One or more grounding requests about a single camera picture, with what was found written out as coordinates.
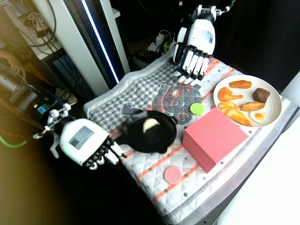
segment cartoon character print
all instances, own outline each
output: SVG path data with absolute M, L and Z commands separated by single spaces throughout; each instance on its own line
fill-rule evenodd
M 199 85 L 191 87 L 180 84 L 177 87 L 170 87 L 162 84 L 157 95 L 152 100 L 151 110 L 174 116 L 178 120 L 178 124 L 189 123 L 192 119 L 192 114 L 189 110 L 191 104 L 201 101 L 199 89 Z M 133 107 L 132 102 L 126 102 L 123 104 L 121 113 L 130 116 L 140 111 L 141 109 Z

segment red block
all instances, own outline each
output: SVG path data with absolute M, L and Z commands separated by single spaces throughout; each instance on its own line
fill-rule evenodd
M 205 172 L 209 172 L 248 135 L 214 108 L 185 129 L 183 147 Z

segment plate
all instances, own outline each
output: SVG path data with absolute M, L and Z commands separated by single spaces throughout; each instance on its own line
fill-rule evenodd
M 251 88 L 242 89 L 242 88 L 230 88 L 229 87 L 230 82 L 241 81 L 241 80 L 250 81 L 252 83 Z M 219 109 L 219 104 L 221 103 L 221 101 L 218 98 L 218 93 L 219 93 L 219 90 L 223 87 L 228 87 L 229 90 L 232 91 L 233 95 L 243 95 L 244 96 L 241 99 L 236 99 L 236 100 L 231 101 L 231 102 L 237 104 L 238 106 L 240 106 L 241 104 L 248 103 L 248 102 L 254 102 L 253 93 L 257 88 L 263 88 L 270 92 L 270 96 L 268 97 L 266 105 L 263 108 L 264 111 L 266 112 L 266 114 L 265 114 L 266 121 L 264 121 L 263 123 L 258 123 L 256 121 L 254 121 L 250 117 L 250 112 L 241 111 L 248 118 L 248 120 L 251 121 L 251 123 L 253 124 L 253 127 L 264 127 L 268 124 L 273 123 L 280 116 L 281 109 L 282 109 L 282 102 L 281 102 L 280 96 L 279 96 L 278 92 L 264 80 L 259 79 L 255 76 L 249 76 L 249 75 L 234 75 L 234 76 L 230 76 L 230 77 L 227 77 L 227 78 L 221 80 L 216 85 L 215 90 L 214 90 L 214 95 L 213 95 L 215 105 L 218 109 Z M 236 122 L 233 119 L 231 119 L 231 120 L 241 127 L 247 127 L 242 124 L 239 124 L 238 122 Z

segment green circle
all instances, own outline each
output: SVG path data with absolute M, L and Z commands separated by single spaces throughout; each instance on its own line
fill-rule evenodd
M 190 111 L 195 116 L 201 116 L 204 113 L 204 105 L 201 103 L 194 103 L 190 106 Z

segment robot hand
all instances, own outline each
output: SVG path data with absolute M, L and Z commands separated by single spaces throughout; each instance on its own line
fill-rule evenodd
M 216 6 L 202 8 L 199 5 L 193 13 L 195 18 L 190 28 L 182 27 L 177 36 L 173 62 L 181 66 L 178 67 L 173 75 L 179 77 L 180 83 L 191 84 L 194 86 L 206 72 L 209 57 L 215 49 L 215 29 L 213 22 L 217 15 Z

